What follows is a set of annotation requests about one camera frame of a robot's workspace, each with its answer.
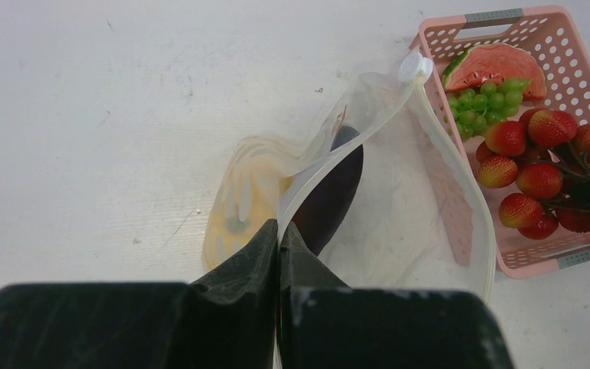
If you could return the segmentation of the dark purple eggplant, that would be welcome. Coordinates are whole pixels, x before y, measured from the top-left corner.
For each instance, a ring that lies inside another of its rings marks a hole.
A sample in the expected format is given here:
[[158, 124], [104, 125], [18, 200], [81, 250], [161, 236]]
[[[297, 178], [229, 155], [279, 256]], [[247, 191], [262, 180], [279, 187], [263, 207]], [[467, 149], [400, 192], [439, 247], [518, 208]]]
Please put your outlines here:
[[342, 224], [363, 173], [360, 145], [344, 158], [306, 197], [293, 216], [310, 252], [319, 256]]

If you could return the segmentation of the clear zip top bag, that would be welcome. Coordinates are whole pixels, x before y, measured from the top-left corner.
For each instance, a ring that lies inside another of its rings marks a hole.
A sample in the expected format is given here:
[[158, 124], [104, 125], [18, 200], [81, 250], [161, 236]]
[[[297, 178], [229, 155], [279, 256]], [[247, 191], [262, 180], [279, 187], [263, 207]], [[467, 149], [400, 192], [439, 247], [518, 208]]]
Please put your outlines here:
[[307, 145], [254, 135], [230, 162], [266, 151], [297, 164], [274, 218], [281, 242], [311, 191], [362, 145], [355, 198], [316, 257], [352, 287], [462, 290], [487, 300], [496, 240], [486, 200], [433, 111], [429, 80], [402, 83], [397, 68], [361, 74]]

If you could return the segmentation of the pink plastic basket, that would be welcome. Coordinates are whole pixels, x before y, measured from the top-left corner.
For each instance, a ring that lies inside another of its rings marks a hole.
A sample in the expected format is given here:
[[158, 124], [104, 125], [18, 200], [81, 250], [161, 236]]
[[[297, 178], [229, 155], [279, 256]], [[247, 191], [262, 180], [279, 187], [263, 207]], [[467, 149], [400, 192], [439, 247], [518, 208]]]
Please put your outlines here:
[[[590, 59], [570, 14], [551, 5], [429, 18], [420, 25], [412, 46], [433, 61], [426, 93], [446, 133], [455, 123], [443, 91], [444, 69], [473, 46], [498, 43], [524, 50], [542, 69], [547, 94], [523, 108], [563, 110], [581, 125], [590, 123]], [[494, 228], [496, 267], [510, 278], [530, 278], [590, 261], [590, 232], [558, 229], [533, 241], [499, 221]]]

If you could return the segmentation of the green grape bunch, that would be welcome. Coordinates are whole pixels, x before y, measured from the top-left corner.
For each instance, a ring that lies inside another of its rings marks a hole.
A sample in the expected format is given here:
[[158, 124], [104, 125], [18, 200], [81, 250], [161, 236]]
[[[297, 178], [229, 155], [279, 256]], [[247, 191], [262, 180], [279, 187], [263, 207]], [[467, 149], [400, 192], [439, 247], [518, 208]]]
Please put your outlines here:
[[483, 135], [494, 124], [516, 116], [530, 82], [524, 78], [509, 78], [500, 85], [487, 81], [478, 90], [450, 93], [447, 101], [462, 141]]

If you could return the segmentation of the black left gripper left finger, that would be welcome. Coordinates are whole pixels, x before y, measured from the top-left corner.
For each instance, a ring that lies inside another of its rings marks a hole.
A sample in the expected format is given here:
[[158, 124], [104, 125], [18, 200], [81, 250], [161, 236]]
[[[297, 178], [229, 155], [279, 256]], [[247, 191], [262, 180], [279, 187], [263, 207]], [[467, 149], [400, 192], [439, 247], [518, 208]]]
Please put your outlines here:
[[196, 281], [11, 284], [0, 368], [270, 368], [277, 223]]

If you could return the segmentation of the red strawberry cluster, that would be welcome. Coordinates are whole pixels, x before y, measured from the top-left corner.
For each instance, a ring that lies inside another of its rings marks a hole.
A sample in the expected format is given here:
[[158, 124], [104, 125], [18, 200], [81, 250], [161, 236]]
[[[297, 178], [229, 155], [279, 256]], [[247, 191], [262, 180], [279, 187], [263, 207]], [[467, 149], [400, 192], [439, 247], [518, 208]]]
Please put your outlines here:
[[491, 126], [477, 147], [476, 180], [484, 188], [515, 185], [499, 206], [499, 221], [523, 237], [543, 240], [558, 228], [590, 232], [590, 210], [568, 192], [590, 181], [590, 123], [566, 111], [533, 108]]

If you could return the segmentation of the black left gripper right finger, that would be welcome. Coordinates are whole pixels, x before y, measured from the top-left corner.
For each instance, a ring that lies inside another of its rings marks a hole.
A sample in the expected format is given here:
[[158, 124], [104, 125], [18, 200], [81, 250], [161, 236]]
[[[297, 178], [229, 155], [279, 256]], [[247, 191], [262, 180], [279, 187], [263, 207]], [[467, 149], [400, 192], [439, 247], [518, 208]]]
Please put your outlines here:
[[282, 368], [511, 368], [491, 311], [466, 291], [351, 288], [290, 224], [280, 243]]

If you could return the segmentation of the yellow bell pepper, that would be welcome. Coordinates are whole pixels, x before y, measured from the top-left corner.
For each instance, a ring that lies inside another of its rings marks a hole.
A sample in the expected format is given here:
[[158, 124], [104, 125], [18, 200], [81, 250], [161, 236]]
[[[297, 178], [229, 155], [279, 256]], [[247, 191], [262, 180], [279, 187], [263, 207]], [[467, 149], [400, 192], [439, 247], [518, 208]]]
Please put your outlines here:
[[298, 172], [284, 155], [245, 155], [230, 162], [210, 210], [202, 257], [211, 271], [243, 248], [264, 222], [277, 217], [280, 199]]

